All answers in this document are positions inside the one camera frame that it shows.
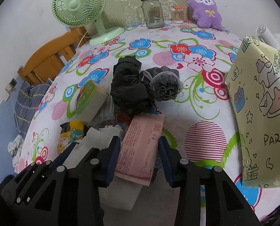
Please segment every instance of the fan base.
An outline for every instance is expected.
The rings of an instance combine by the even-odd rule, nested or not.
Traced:
[[[106,41],[112,40],[115,37],[121,35],[123,32],[124,32],[124,29],[121,27],[113,27],[113,28],[106,29],[105,34],[100,35],[97,33],[95,36],[93,36],[90,39],[89,45],[90,46],[98,45],[98,44],[104,43]]]

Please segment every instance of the yellow bow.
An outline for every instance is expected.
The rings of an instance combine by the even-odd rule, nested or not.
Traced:
[[[215,12],[213,10],[206,9],[205,12],[209,13],[209,16],[213,16],[214,17]]]

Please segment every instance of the pink tissue pack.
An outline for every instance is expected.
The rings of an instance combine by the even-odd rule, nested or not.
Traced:
[[[163,114],[141,113],[134,116],[123,139],[115,170],[116,176],[150,185],[163,122]]]

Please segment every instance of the floral tablecloth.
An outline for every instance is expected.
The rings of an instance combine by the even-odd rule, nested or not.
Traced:
[[[241,40],[227,29],[202,29],[192,21],[185,21],[154,30],[142,25],[130,26],[120,37],[105,44],[84,45],[61,70],[43,97],[26,135],[18,170],[23,170],[33,161],[40,164],[54,160],[58,155],[60,124],[76,118],[75,100],[85,82],[93,79],[99,83],[104,77],[112,77],[118,58],[135,55],[142,62],[142,70],[168,66],[180,72],[184,84],[182,92],[175,100],[158,102],[150,110],[151,113],[165,114],[163,134],[170,146],[199,166],[222,166],[261,219],[280,204],[280,188],[244,188],[241,185],[243,168],[239,134],[224,84],[224,74],[233,64],[240,44]],[[119,113],[116,119],[123,128],[127,128],[131,120],[124,113]],[[161,200],[160,203],[163,203],[162,188],[164,193],[172,194],[173,202],[168,208],[163,208],[166,217],[162,216],[163,210],[155,207],[150,213],[156,214],[162,225],[173,225],[178,189],[169,190],[162,179],[160,183],[160,187],[154,184],[142,190],[150,190],[151,198],[155,196],[155,201]],[[140,197],[141,193],[135,208],[139,207],[137,203],[150,208],[148,200]],[[203,187],[201,207],[203,225]],[[131,221],[121,222],[121,225],[129,223]]]

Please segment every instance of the barcode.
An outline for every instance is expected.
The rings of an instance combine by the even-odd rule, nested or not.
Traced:
[[[155,131],[155,132],[161,131],[161,124],[155,123],[155,125],[154,125],[154,131]]]

